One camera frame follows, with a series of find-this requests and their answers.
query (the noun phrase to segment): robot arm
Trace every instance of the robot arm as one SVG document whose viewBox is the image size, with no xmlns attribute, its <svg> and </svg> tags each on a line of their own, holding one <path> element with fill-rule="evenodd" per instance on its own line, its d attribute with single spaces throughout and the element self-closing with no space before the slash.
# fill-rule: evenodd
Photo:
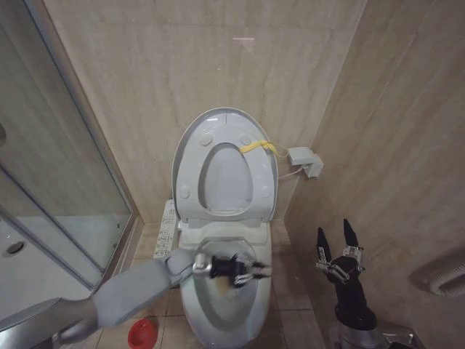
<svg viewBox="0 0 465 349">
<path fill-rule="evenodd" d="M 108 280 L 85 300 L 55 298 L 0 321 L 1 349 L 58 348 L 117 326 L 192 274 L 194 256 L 176 249 Z"/>
<path fill-rule="evenodd" d="M 362 284 L 358 277 L 365 270 L 363 248 L 358 246 L 357 235 L 348 220 L 344 220 L 346 247 L 342 256 L 331 259 L 331 250 L 322 228 L 318 228 L 317 268 L 321 269 L 335 286 L 338 303 L 336 317 L 351 329 L 372 330 L 377 326 L 375 314 L 367 306 Z"/>
</svg>

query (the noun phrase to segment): yellow tie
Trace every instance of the yellow tie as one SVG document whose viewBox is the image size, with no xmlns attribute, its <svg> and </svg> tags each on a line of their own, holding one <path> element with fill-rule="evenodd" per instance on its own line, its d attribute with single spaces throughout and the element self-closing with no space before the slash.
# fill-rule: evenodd
<svg viewBox="0 0 465 349">
<path fill-rule="evenodd" d="M 271 150 L 277 157 L 280 157 L 280 158 L 285 158 L 288 155 L 288 154 L 285 154 L 285 155 L 279 154 L 278 151 L 276 150 L 276 147 L 271 142 L 268 142 L 267 140 L 257 140 L 256 142 L 253 142 L 249 145 L 244 145 L 243 147 L 239 148 L 239 151 L 241 153 L 247 153 L 248 151 L 252 151 L 253 149 L 258 148 L 260 146 L 264 149 Z"/>
</svg>

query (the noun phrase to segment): floor tile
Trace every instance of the floor tile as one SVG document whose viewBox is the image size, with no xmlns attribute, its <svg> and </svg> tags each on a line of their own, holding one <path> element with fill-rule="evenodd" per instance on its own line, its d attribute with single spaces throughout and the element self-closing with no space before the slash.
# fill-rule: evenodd
<svg viewBox="0 0 465 349">
<path fill-rule="evenodd" d="M 135 259 L 152 258 L 157 244 L 159 224 L 145 225 L 142 229 L 139 244 L 134 255 Z"/>
<path fill-rule="evenodd" d="M 292 253 L 291 241 L 288 231 L 282 220 L 272 220 L 271 229 L 271 249 L 273 254 Z"/>
<path fill-rule="evenodd" d="M 273 256 L 272 282 L 279 310 L 312 308 L 299 267 L 292 254 Z"/>
<path fill-rule="evenodd" d="M 313 311 L 288 310 L 281 311 L 280 315 L 288 349 L 325 348 Z"/>
<path fill-rule="evenodd" d="M 161 346 L 161 338 L 163 337 L 163 325 L 165 318 L 150 318 L 158 326 L 158 340 L 155 344 L 154 349 L 159 349 Z M 131 318 L 124 324 L 104 329 L 102 336 L 100 337 L 97 349 L 127 349 L 128 345 L 128 333 L 131 326 L 137 321 L 135 318 Z"/>
<path fill-rule="evenodd" d="M 97 332 L 95 332 L 92 336 L 90 336 L 89 338 L 87 338 L 84 342 L 84 344 L 82 344 L 83 346 L 82 347 L 79 347 L 81 349 L 95 349 L 97 347 L 97 344 L 100 340 L 100 336 L 102 335 L 102 330 L 98 330 Z"/>
<path fill-rule="evenodd" d="M 279 312 L 268 312 L 258 337 L 247 345 L 246 348 L 286 349 Z"/>
<path fill-rule="evenodd" d="M 165 318 L 162 349 L 203 349 L 195 337 L 185 316 L 168 316 Z"/>
<path fill-rule="evenodd" d="M 166 315 L 184 315 L 180 288 L 169 290 L 168 310 Z"/>
<path fill-rule="evenodd" d="M 273 282 L 271 283 L 271 292 L 270 292 L 270 311 L 277 311 L 278 304 L 276 303 L 276 293 Z"/>
<path fill-rule="evenodd" d="M 141 263 L 149 261 L 149 258 L 133 260 L 131 266 L 139 265 Z M 156 300 L 153 304 L 146 307 L 146 309 L 141 310 L 133 317 L 135 318 L 145 318 L 147 316 L 165 316 L 166 309 L 168 307 L 169 292 L 166 292 L 161 298 Z"/>
</svg>

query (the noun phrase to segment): red object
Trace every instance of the red object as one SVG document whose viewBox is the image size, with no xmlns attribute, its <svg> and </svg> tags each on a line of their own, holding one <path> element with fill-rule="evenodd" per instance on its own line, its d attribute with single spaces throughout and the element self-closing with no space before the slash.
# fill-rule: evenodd
<svg viewBox="0 0 465 349">
<path fill-rule="evenodd" d="M 134 325 L 128 333 L 128 344 L 131 349 L 152 349 L 157 343 L 158 327 L 143 318 Z"/>
</svg>

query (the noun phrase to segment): white cord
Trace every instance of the white cord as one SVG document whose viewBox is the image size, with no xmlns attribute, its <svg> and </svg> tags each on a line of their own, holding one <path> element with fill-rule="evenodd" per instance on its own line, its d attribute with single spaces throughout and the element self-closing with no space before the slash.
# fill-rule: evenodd
<svg viewBox="0 0 465 349">
<path fill-rule="evenodd" d="M 282 175 L 281 177 L 278 177 L 278 180 L 283 180 L 284 178 L 287 178 L 287 177 L 290 177 L 292 175 L 295 175 L 299 172 L 301 172 L 302 170 L 304 169 L 304 166 L 300 166 L 299 169 L 295 170 L 294 172 L 291 172 L 291 173 L 288 173 L 288 174 L 284 174 Z"/>
</svg>

